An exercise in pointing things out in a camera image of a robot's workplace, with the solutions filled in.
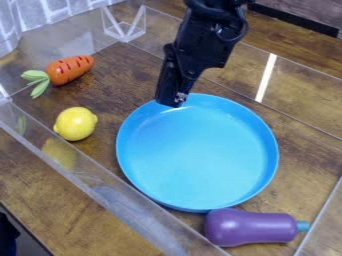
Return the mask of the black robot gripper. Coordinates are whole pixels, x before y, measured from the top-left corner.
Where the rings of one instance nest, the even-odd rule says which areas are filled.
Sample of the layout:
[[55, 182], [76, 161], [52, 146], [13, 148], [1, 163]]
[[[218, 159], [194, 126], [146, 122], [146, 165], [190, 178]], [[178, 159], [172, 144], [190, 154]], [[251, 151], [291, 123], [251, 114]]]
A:
[[222, 15], [187, 9], [175, 40], [163, 47], [164, 61], [155, 92], [159, 104], [182, 106], [202, 72], [226, 65], [246, 32], [247, 21], [240, 8]]

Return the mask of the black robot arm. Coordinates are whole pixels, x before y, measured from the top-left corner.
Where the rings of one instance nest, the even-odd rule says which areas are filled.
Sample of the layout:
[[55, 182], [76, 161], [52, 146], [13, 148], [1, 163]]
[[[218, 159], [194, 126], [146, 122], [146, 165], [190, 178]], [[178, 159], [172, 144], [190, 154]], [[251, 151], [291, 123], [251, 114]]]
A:
[[155, 101], [178, 108], [206, 69], [223, 68], [235, 44], [248, 31], [242, 5], [255, 0], [183, 0], [187, 6], [164, 60]]

